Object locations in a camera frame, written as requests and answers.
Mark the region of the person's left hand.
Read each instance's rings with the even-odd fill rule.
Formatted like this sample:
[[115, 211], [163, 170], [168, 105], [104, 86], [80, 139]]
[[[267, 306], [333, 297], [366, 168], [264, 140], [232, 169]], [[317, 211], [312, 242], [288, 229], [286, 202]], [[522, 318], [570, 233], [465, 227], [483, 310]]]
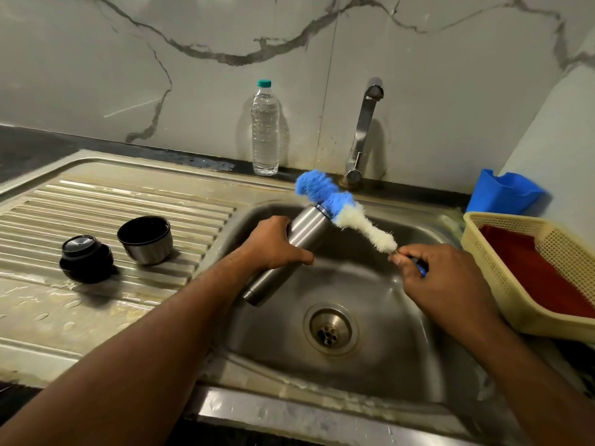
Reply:
[[249, 257], [257, 271], [281, 268], [278, 266], [278, 245], [287, 241], [287, 228], [291, 219], [286, 216], [272, 216], [261, 220], [250, 233], [240, 249]]

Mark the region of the person's right hand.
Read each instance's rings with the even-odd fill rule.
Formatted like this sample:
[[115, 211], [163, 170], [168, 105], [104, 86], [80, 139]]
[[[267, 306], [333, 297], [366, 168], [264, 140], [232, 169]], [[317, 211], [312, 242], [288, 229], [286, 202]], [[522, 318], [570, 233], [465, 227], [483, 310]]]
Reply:
[[471, 254], [447, 244], [410, 244], [421, 282], [406, 295], [452, 337], [464, 342], [502, 326], [487, 282]]

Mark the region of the stainless steel flask bottle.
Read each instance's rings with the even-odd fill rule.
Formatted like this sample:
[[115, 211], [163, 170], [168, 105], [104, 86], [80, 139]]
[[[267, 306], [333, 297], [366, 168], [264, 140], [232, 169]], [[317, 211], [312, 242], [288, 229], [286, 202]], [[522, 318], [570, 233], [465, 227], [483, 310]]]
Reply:
[[314, 249], [333, 228], [330, 213], [311, 204], [297, 217], [273, 215], [258, 222], [234, 254], [240, 269], [254, 276], [239, 297], [259, 306], [273, 295], [293, 274], [298, 265], [311, 265]]

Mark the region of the blue and white bottle brush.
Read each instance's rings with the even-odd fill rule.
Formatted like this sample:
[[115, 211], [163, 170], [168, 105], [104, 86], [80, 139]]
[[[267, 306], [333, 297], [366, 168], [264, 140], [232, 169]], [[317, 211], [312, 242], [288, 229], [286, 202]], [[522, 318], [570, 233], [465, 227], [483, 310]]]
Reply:
[[360, 232], [380, 252], [394, 254], [398, 245], [391, 233], [377, 228], [365, 215], [364, 207], [347, 191], [340, 191], [326, 173], [318, 170], [301, 174], [294, 187], [297, 195], [308, 198], [310, 205], [291, 221], [286, 229], [289, 243], [314, 251], [330, 232], [330, 225]]

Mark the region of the person's left forearm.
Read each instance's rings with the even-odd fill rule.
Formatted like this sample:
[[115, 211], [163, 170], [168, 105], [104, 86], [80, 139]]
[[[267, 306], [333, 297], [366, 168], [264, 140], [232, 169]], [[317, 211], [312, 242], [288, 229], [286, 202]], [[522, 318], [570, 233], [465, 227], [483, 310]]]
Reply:
[[0, 428], [0, 446], [163, 444], [256, 264], [230, 254], [95, 348]]

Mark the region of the person's right forearm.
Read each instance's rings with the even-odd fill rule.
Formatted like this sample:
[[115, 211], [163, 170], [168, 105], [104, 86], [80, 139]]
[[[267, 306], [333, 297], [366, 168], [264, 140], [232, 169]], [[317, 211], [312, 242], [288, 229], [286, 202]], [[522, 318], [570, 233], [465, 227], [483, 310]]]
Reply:
[[534, 446], [595, 446], [595, 404], [496, 317], [466, 322], [459, 341], [505, 397]]

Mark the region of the sink drain strainer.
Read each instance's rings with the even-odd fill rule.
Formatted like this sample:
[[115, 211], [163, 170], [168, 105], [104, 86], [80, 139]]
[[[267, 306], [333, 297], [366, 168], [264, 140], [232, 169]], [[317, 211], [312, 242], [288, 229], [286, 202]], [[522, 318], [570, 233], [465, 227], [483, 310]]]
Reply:
[[305, 339], [316, 351], [329, 356], [353, 352], [359, 341], [360, 328], [353, 315], [337, 303], [319, 303], [303, 316]]

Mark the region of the cream plastic basket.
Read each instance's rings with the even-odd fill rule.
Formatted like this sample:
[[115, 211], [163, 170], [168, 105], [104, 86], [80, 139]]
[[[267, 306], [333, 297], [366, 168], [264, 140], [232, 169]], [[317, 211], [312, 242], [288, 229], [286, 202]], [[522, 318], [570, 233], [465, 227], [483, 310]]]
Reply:
[[535, 301], [480, 232], [483, 226], [529, 236], [537, 253], [595, 308], [595, 254], [564, 228], [540, 217], [467, 212], [461, 246], [473, 255], [499, 310], [517, 331], [595, 344], [595, 319], [556, 313]]

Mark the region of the blue plastic container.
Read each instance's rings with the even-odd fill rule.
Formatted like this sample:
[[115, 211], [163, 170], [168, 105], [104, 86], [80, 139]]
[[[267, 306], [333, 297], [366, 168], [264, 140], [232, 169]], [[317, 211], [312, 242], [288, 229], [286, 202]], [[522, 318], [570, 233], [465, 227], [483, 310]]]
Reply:
[[522, 215], [544, 194], [546, 190], [523, 175], [497, 176], [491, 169], [482, 169], [465, 212]]

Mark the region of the clear plastic water bottle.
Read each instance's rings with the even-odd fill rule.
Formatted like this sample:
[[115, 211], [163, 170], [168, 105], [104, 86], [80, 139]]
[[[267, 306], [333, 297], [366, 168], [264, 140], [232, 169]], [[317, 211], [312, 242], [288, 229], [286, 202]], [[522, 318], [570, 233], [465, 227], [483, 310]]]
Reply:
[[271, 80], [257, 81], [250, 115], [253, 171], [265, 177], [275, 175], [280, 162], [280, 105], [272, 92]]

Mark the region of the red cloth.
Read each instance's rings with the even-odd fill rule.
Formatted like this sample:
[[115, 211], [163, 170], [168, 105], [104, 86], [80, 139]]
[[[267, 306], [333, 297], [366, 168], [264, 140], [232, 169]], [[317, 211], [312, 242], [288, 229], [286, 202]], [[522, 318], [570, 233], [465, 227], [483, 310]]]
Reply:
[[595, 319], [595, 308], [537, 251], [534, 238], [492, 225], [480, 232], [528, 295], [561, 315]]

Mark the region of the chrome sink faucet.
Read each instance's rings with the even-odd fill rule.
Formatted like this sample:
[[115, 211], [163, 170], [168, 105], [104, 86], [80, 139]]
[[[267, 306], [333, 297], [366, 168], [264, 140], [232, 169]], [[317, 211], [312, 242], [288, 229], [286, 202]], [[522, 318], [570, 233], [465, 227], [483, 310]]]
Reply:
[[384, 83], [380, 77], [368, 80], [356, 123], [352, 145], [346, 160], [340, 185], [347, 190], [359, 188], [367, 165], [367, 140], [376, 104], [384, 98]]

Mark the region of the steel flask cup lid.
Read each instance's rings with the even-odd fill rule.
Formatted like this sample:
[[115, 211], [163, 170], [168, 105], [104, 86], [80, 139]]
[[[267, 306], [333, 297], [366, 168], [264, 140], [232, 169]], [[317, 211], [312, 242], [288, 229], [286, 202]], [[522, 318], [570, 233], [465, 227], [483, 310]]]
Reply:
[[170, 222], [161, 216], [141, 216], [127, 221], [117, 231], [117, 239], [128, 256], [142, 266], [153, 266], [174, 253]]

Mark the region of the stainless steel sink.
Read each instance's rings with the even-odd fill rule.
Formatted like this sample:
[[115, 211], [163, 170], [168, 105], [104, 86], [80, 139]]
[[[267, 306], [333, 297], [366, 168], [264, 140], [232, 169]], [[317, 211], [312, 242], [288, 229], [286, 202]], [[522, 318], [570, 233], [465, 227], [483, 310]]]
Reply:
[[[262, 219], [294, 218], [293, 184], [79, 152], [0, 185], [0, 383], [45, 387], [241, 244]], [[171, 225], [174, 253], [142, 266], [117, 239], [141, 216]], [[92, 235], [115, 273], [97, 284], [59, 267], [61, 245]], [[186, 416], [337, 446], [528, 441], [483, 369], [402, 292], [398, 270], [359, 233], [335, 227], [258, 307], [238, 301], [199, 374]], [[358, 322], [356, 349], [305, 339], [319, 303]]]

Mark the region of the black flask stopper lid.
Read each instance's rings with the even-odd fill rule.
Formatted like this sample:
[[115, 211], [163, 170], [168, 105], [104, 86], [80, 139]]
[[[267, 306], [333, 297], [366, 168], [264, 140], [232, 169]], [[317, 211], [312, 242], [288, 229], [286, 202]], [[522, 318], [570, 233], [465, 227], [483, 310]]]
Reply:
[[109, 246], [86, 234], [72, 237], [61, 245], [58, 264], [67, 277], [82, 284], [97, 284], [115, 273]]

